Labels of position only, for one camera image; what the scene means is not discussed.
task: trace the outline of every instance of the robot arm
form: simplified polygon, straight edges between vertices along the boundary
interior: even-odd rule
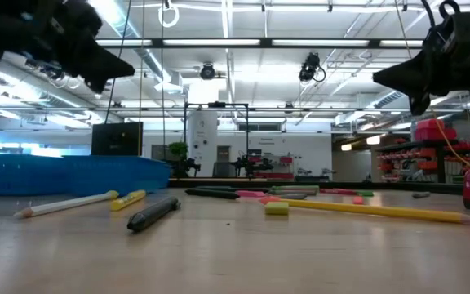
[[[0,0],[0,60],[15,52],[49,76],[81,76],[101,93],[110,78],[135,73],[97,44],[102,24],[86,0]]]

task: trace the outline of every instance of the security camera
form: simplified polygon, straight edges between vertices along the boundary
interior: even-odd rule
[[[200,76],[201,76],[201,79],[207,80],[207,81],[213,79],[215,77],[215,69],[213,68],[213,64],[205,63],[202,66]]]

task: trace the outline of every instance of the black object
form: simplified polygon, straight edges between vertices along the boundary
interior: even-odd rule
[[[153,204],[151,207],[144,209],[142,212],[137,212],[130,217],[128,229],[134,232],[140,232],[155,223],[158,219],[165,216],[168,212],[180,208],[180,202],[175,197],[165,198],[158,203]]]
[[[445,5],[453,7],[453,15],[447,14]],[[428,108],[430,95],[470,91],[470,12],[460,12],[451,0],[439,10],[444,20],[432,24],[417,56],[373,74],[375,82],[409,96],[413,115]]]
[[[94,125],[91,133],[92,155],[141,156],[143,123],[110,123]]]
[[[197,172],[201,171],[201,165],[195,163],[195,159],[166,160],[171,165],[172,176],[177,179],[189,177],[188,172],[194,169],[193,176],[197,176]]]
[[[233,188],[230,186],[198,186],[196,187],[196,189],[208,189],[208,190],[224,191],[224,192],[237,192],[240,190],[245,190],[245,191],[267,193],[269,191],[269,188]]]
[[[421,199],[421,198],[430,197],[431,193],[429,193],[429,192],[413,193],[412,196],[413,196],[414,199]]]
[[[213,79],[215,77],[215,69],[213,68],[213,64],[205,63],[202,66],[200,76],[201,76],[201,79],[203,80]]]
[[[51,78],[80,75],[92,91],[102,93],[110,78],[135,73],[97,44],[102,25],[85,0],[0,0],[0,61],[11,51]]]
[[[231,163],[235,167],[236,176],[241,175],[241,169],[246,170],[246,176],[249,178],[255,177],[255,171],[269,171],[273,169],[271,161],[263,158],[261,163],[255,163],[248,159],[248,155],[237,157],[237,161]]]
[[[208,189],[187,189],[185,192],[186,194],[193,195],[193,196],[206,196],[206,197],[232,199],[232,200],[240,197],[234,192],[224,192],[224,191],[208,190]]]
[[[324,74],[324,78],[322,79],[315,79],[315,75],[318,72],[322,72]],[[314,80],[315,82],[323,82],[326,79],[326,71],[320,66],[320,57],[318,57],[318,53],[310,52],[308,57],[306,57],[306,61],[302,64],[302,69],[299,73],[299,80],[301,82],[310,82]]]

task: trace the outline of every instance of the table surface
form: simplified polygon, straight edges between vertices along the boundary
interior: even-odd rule
[[[140,234],[126,229],[130,215],[168,194],[180,211]],[[11,217],[62,198],[0,198],[0,294],[470,293],[470,225],[298,208],[266,216],[255,201],[182,189],[119,212],[95,203]],[[368,202],[464,212],[453,195],[384,191]]]

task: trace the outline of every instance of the white cylinder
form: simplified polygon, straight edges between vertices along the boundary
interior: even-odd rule
[[[217,161],[216,111],[197,110],[190,114],[188,119],[188,151],[189,157],[201,165],[197,176],[213,176],[213,166]]]

